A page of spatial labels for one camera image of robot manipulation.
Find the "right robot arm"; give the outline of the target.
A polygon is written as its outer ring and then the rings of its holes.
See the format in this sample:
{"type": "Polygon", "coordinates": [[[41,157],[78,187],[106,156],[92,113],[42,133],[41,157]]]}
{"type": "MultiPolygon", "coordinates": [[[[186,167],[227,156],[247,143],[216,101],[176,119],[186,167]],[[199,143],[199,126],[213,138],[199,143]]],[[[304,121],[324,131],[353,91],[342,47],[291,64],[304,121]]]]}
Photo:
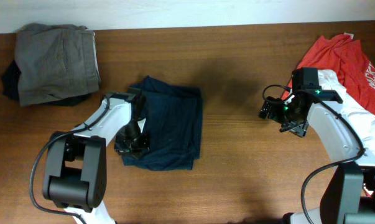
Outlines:
{"type": "Polygon", "coordinates": [[[375,223],[375,115],[348,94],[333,70],[296,69],[283,89],[281,98],[262,95],[259,117],[301,138],[313,128],[331,160],[304,180],[302,212],[285,214],[283,222],[375,223]],[[334,169],[333,177],[319,207],[308,210],[307,185],[327,169],[334,169]]]}

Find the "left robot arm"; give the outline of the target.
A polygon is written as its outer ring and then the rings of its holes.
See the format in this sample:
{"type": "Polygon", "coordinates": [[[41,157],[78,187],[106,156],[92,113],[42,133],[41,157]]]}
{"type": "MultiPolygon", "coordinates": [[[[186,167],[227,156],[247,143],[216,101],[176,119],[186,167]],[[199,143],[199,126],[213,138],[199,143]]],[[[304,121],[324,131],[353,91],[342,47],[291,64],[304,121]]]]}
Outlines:
{"type": "Polygon", "coordinates": [[[77,223],[114,223],[104,204],[106,148],[115,139],[120,156],[139,159],[149,150],[141,117],[146,98],[141,89],[104,96],[100,107],[69,132],[57,131],[42,149],[47,154],[42,194],[55,214],[77,223]]]}

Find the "navy blue shorts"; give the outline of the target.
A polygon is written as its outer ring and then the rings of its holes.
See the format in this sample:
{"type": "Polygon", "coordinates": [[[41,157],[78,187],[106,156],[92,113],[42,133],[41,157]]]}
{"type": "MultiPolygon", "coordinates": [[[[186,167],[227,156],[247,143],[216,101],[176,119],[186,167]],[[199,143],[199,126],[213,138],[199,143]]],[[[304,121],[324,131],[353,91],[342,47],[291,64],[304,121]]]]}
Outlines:
{"type": "Polygon", "coordinates": [[[192,170],[200,158],[203,99],[197,87],[169,85],[147,76],[131,85],[146,97],[141,118],[149,133],[149,149],[135,159],[122,156],[125,166],[153,171],[192,170]]]}

